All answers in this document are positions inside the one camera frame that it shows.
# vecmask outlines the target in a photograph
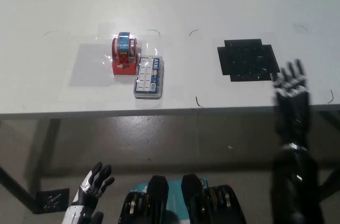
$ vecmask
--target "black square pad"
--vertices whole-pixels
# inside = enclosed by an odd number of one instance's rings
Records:
[[[222,74],[232,82],[270,81],[270,74],[279,72],[271,45],[261,39],[225,40],[217,47]]]

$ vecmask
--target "battery blister package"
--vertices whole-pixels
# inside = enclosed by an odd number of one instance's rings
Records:
[[[137,99],[160,99],[163,93],[164,61],[160,56],[140,56],[134,82]]]

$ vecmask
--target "white robotic hand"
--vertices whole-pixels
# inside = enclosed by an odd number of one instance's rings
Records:
[[[101,224],[104,214],[97,212],[93,217],[92,214],[106,187],[115,180],[113,177],[108,179],[111,174],[110,165],[103,169],[101,167],[102,163],[99,162],[87,174],[67,209],[62,224]]]

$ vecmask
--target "robotic arm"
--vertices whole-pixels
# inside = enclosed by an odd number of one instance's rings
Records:
[[[108,179],[110,174],[110,165],[102,169],[101,162],[96,164],[80,185],[71,206],[66,211],[63,224],[101,224],[104,214],[96,212],[93,217],[92,214],[107,186],[115,180],[113,177]]]
[[[271,205],[274,224],[324,222],[319,205],[318,168],[308,152],[309,93],[301,62],[273,74],[276,131],[280,153],[274,159]]]

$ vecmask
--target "red tape dispenser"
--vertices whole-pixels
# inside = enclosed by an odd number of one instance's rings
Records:
[[[137,38],[130,38],[129,32],[120,32],[112,40],[113,74],[135,75],[137,57]]]

